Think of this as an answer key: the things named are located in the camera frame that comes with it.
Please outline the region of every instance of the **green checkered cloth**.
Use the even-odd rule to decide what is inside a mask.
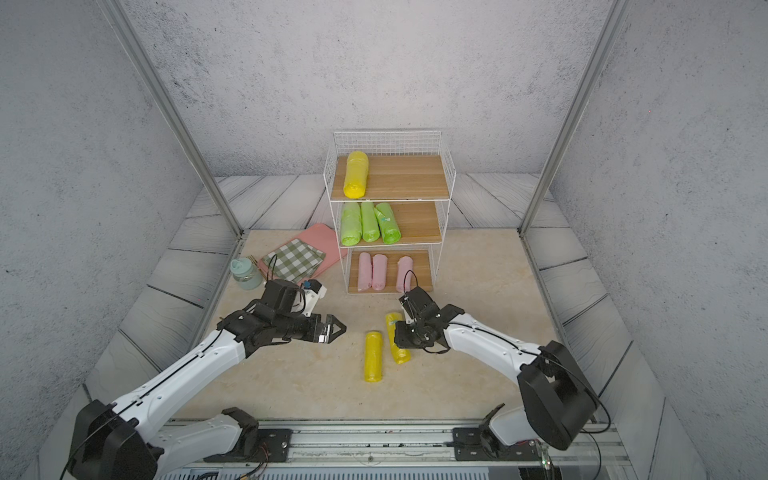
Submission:
[[[325,252],[296,238],[268,253],[261,261],[268,269],[267,276],[271,276],[270,272],[273,272],[275,278],[296,283],[302,278],[314,275],[325,257]]]

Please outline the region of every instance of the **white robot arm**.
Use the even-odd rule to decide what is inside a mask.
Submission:
[[[216,454],[245,462],[279,455],[260,451],[258,422],[239,409],[173,431],[162,427],[211,380],[260,347],[292,339],[331,343],[344,334],[346,327],[333,315],[323,322],[312,314],[325,293],[317,280],[301,287],[271,280],[260,299],[231,313],[152,380],[110,405],[94,400],[85,406],[75,420],[66,470],[77,480],[151,480]],[[278,448],[284,454],[287,445]]]
[[[258,421],[239,409],[172,431],[162,427],[211,380],[261,346],[291,339],[331,343],[344,334],[346,327],[334,316],[323,322],[312,314],[325,292],[316,280],[301,287],[271,280],[261,299],[231,313],[151,381],[110,405],[95,400],[85,406],[75,421],[66,469],[77,480],[151,480],[211,456],[230,462],[284,457],[288,441],[268,451],[265,438],[273,435],[259,430]],[[523,406],[499,406],[481,425],[483,449],[492,455],[502,457],[505,449],[529,439],[565,450],[594,413],[597,396],[559,343],[526,343],[483,325],[456,306],[439,309],[419,287],[400,303],[406,320],[396,324],[398,346],[426,349],[438,343],[480,359],[518,384]]]
[[[420,287],[400,303],[406,319],[395,325],[397,346],[427,349],[438,343],[474,356],[518,384],[523,406],[499,406],[481,425],[482,446],[491,456],[529,439],[565,450],[597,409],[597,395],[560,343],[539,346],[505,335],[457,306],[438,308]]]

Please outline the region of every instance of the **pink roll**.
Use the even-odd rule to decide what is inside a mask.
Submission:
[[[373,265],[371,264],[371,254],[362,252],[357,260],[357,291],[363,292],[371,288],[373,281]]]
[[[413,258],[400,257],[400,260],[397,260],[397,284],[395,285],[395,288],[400,293],[411,291],[411,279],[413,278],[413,272],[411,272],[406,279],[406,273],[408,273],[408,270],[413,270]],[[402,289],[403,284],[406,285],[405,291]]]
[[[377,292],[386,286],[386,255],[373,256],[373,289]]]

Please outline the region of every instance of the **green roll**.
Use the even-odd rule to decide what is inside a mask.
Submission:
[[[382,240],[384,243],[395,243],[400,240],[400,228],[395,221],[395,212],[389,204],[378,204],[374,209],[376,219],[379,220],[379,228],[382,231]]]
[[[362,220],[360,205],[357,202],[345,202],[341,212],[341,244],[345,247],[357,245],[362,238]]]
[[[373,202],[368,200],[360,202],[360,213],[362,214],[362,239],[366,242],[375,242],[379,239],[379,221],[376,219],[376,212],[373,211]]]

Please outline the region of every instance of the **wooden shelf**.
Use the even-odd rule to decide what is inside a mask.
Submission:
[[[419,243],[440,243],[440,223],[437,218],[437,206],[434,201],[426,202],[392,202],[392,211],[395,213],[395,221],[400,227],[400,241],[390,245],[411,245]],[[342,248],[367,248],[384,246],[381,237],[374,242],[360,240],[357,245]]]
[[[331,200],[344,195],[346,155],[339,157]],[[368,157],[366,195],[356,200],[448,200],[448,184],[439,155]]]
[[[359,265],[360,254],[367,251],[371,254],[371,258],[374,255],[382,254],[387,256],[386,263],[386,286],[384,290],[377,292],[373,288],[369,288],[364,292],[357,291],[357,270]],[[432,273],[429,270],[429,252],[427,250],[363,250],[357,249],[352,251],[352,262],[349,270],[349,285],[347,292],[349,293],[399,293],[395,288],[397,282],[397,260],[400,257],[408,256],[413,258],[413,273],[416,274],[416,278],[419,279],[419,286],[427,292],[432,291]],[[411,280],[411,286],[416,286],[415,279]]]

